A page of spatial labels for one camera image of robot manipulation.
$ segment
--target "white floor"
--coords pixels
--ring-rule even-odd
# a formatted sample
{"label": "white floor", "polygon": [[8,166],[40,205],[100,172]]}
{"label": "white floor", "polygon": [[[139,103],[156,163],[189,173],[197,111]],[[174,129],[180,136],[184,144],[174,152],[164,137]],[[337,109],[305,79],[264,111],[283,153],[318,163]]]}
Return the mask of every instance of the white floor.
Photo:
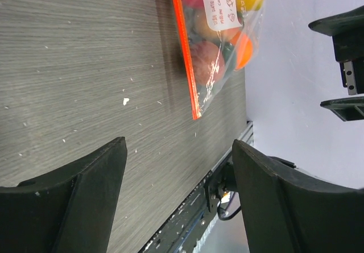
{"label": "white floor", "polygon": [[246,68],[255,147],[353,188],[364,186],[364,121],[342,122],[320,107],[348,93],[331,38],[308,24],[362,5],[364,0],[266,0],[259,53]]}

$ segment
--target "table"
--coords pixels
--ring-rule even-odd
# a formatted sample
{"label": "table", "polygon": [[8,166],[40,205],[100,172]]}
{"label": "table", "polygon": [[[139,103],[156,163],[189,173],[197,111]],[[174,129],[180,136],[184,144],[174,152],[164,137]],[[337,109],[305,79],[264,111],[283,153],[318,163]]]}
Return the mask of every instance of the table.
{"label": "table", "polygon": [[0,17],[0,185],[125,136],[108,252],[137,252],[245,129],[244,73],[193,121],[171,0],[0,0]]}

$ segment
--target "black cable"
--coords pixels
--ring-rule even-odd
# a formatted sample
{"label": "black cable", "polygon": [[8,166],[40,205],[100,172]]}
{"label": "black cable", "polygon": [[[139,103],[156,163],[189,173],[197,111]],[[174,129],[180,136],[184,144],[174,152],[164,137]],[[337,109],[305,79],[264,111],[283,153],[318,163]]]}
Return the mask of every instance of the black cable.
{"label": "black cable", "polygon": [[[218,197],[218,199],[220,200],[220,204],[218,205],[218,207],[217,207],[217,215],[218,215],[218,218],[220,219],[220,220],[222,220],[222,221],[228,221],[228,220],[231,220],[231,219],[233,219],[240,211],[241,211],[241,206],[240,207],[238,207],[237,209],[236,209],[236,211],[234,211],[231,215],[229,215],[229,216],[226,216],[226,217],[223,217],[222,216],[222,214],[221,214],[221,211],[223,210],[224,212],[226,212],[226,209],[223,209],[222,207],[220,207],[220,205],[221,205],[221,196],[218,194],[217,195],[217,197]],[[228,204],[228,207],[229,207],[229,205],[230,205],[230,203],[231,203],[231,201],[232,201],[232,198],[234,197],[234,195],[231,197],[231,199],[230,199],[230,201],[229,201],[229,204]]]}

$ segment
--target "plastic bag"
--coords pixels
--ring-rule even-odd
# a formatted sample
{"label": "plastic bag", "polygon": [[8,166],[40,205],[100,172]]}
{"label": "plastic bag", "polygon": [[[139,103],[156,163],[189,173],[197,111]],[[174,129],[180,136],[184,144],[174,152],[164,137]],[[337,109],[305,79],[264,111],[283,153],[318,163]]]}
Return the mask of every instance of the plastic bag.
{"label": "plastic bag", "polygon": [[193,119],[257,54],[264,0],[173,0]]}

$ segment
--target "orange strip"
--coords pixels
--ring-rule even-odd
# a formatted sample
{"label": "orange strip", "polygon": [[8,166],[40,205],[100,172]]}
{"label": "orange strip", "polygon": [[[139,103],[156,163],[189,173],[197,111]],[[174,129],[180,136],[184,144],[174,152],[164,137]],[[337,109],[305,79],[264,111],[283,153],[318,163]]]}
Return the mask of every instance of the orange strip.
{"label": "orange strip", "polygon": [[173,0],[173,5],[175,7],[177,27],[178,27],[178,32],[180,35],[183,59],[184,59],[184,63],[186,66],[186,71],[187,71],[189,95],[191,97],[191,105],[192,105],[192,117],[195,120],[195,119],[199,119],[201,117],[201,110],[200,110],[200,104],[198,102],[195,75],[193,74],[191,53],[189,51],[188,35],[187,35],[186,23],[185,23],[185,19],[184,19],[182,0]]}

